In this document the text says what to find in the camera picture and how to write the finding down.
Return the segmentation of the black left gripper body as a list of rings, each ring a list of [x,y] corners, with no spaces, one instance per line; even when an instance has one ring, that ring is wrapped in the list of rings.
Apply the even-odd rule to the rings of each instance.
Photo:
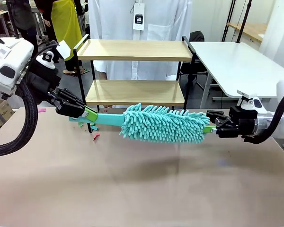
[[[50,69],[35,61],[26,76],[26,84],[37,105],[47,100],[48,92],[59,86],[58,69]]]

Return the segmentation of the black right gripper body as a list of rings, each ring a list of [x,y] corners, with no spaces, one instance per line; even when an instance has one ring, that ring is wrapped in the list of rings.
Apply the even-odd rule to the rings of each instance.
[[[230,107],[229,117],[234,124],[234,129],[230,131],[230,138],[241,136],[246,138],[253,134],[255,120],[257,119],[256,110],[245,110],[240,106]]]

